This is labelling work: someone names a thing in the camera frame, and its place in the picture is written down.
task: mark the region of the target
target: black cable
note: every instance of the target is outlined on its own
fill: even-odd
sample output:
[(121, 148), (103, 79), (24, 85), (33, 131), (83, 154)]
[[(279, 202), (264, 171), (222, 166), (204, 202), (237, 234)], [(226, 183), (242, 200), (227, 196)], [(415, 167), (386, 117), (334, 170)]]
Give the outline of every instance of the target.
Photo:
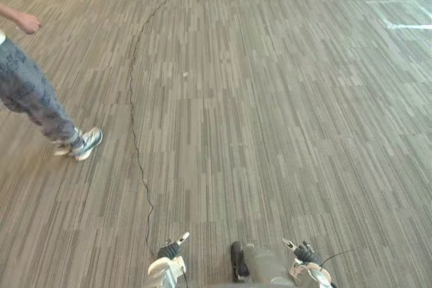
[(150, 211), (148, 212), (148, 216), (147, 216), (147, 223), (146, 223), (146, 228), (147, 228), (147, 233), (146, 233), (146, 245), (147, 247), (149, 247), (149, 237), (150, 237), (150, 218), (151, 215), (155, 209), (155, 207), (153, 206), (153, 203), (151, 202), (150, 199), (150, 188), (148, 183), (146, 183), (145, 179), (145, 174), (144, 174), (144, 167), (141, 164), (141, 160), (140, 160), (140, 149), (138, 147), (138, 136), (136, 135), (135, 132), (135, 118), (134, 118), (134, 111), (135, 111), (135, 106), (134, 106), (134, 101), (132, 100), (133, 94), (134, 94), (134, 89), (132, 87), (132, 72), (134, 72), (134, 68), (135, 68), (135, 62), (136, 62), (136, 58), (138, 56), (137, 51), (138, 51), (138, 45), (140, 44), (141, 41), (141, 37), (144, 34), (144, 29), (145, 26), (150, 22), (151, 18), (153, 18), (156, 13), (162, 8), (162, 6), (164, 6), (169, 0), (163, 0), (156, 8), (155, 10), (153, 10), (153, 12), (149, 15), (149, 17), (147, 18), (147, 20), (142, 24), (142, 28), (140, 29), (140, 31), (138, 32), (138, 36), (134, 45), (134, 52), (132, 54), (132, 60), (130, 62), (130, 68), (129, 68), (129, 90), (130, 90), (130, 95), (129, 95), (129, 103), (130, 103), (130, 119), (131, 119), (131, 128), (132, 128), (132, 133), (134, 135), (134, 146), (135, 146), (135, 151), (136, 151), (136, 161), (138, 163), (138, 167), (140, 168), (141, 171), (141, 182), (143, 184), (143, 186), (146, 188), (146, 198), (148, 201), (148, 204), (150, 205)]
[(184, 282), (186, 283), (186, 288), (189, 288), (188, 277), (186, 276), (186, 272), (184, 272), (183, 268), (182, 268), (182, 272), (183, 272)]
[(324, 263), (326, 263), (328, 260), (333, 259), (335, 256), (340, 256), (341, 254), (345, 254), (345, 253), (352, 252), (352, 251), (353, 250), (348, 250), (348, 251), (343, 251), (343, 252), (337, 253), (334, 256), (331, 256), (330, 258), (325, 259), (319, 266), (322, 268)]

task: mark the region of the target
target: hand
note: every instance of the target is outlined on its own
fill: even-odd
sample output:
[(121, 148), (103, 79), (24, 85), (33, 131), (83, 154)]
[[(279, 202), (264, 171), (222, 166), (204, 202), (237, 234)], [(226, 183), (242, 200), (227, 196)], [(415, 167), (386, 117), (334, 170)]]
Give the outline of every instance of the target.
[(20, 13), (16, 19), (16, 24), (28, 35), (36, 33), (42, 26), (36, 17), (27, 13)]

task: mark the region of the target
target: person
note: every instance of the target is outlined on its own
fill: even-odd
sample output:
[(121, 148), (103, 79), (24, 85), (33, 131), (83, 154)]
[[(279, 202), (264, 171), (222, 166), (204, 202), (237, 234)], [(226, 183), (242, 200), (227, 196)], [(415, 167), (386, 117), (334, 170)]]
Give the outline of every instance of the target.
[[(26, 34), (41, 27), (38, 19), (0, 3), (0, 16), (13, 21)], [(0, 30), (0, 99), (13, 112), (25, 113), (55, 145), (55, 155), (87, 159), (102, 142), (103, 133), (76, 128), (55, 97), (41, 68)]]

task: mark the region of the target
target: white sneaker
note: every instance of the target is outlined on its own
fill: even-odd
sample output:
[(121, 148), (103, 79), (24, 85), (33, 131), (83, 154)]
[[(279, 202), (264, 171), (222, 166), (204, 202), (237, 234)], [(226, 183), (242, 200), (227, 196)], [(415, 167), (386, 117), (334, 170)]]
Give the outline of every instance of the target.
[(87, 159), (93, 149), (102, 142), (102, 138), (102, 130), (96, 127), (92, 128), (90, 131), (82, 135), (84, 144), (79, 148), (72, 149), (71, 155), (73, 155), (77, 161)]

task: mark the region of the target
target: shoe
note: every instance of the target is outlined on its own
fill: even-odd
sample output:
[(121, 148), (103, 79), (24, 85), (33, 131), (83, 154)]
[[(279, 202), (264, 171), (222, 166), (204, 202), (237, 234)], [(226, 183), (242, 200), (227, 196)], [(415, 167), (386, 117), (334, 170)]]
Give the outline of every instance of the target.
[[(78, 133), (79, 137), (82, 137), (82, 130), (75, 127), (75, 132)], [(65, 155), (71, 155), (72, 148), (69, 144), (64, 144), (61, 141), (55, 141), (53, 142), (55, 145), (54, 155), (55, 156), (65, 156)]]
[(79, 148), (73, 148), (71, 155), (75, 157), (77, 161), (83, 161), (87, 159), (93, 149), (102, 142), (103, 133), (99, 128), (92, 128), (90, 131), (82, 135), (84, 140), (83, 145)]

